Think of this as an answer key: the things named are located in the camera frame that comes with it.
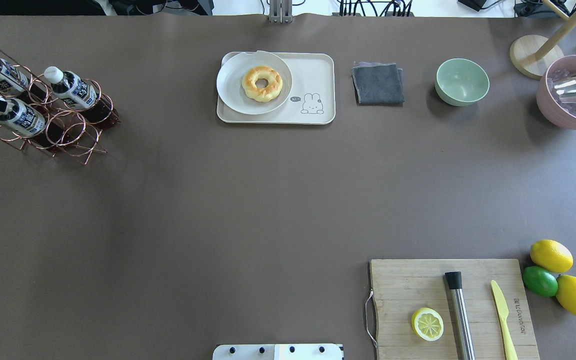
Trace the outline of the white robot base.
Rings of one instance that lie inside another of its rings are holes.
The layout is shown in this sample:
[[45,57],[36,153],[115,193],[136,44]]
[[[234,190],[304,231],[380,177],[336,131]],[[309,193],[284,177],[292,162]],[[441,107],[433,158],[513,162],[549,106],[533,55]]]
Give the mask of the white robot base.
[[342,344],[314,343],[267,343],[222,344],[215,347],[213,360],[343,360]]

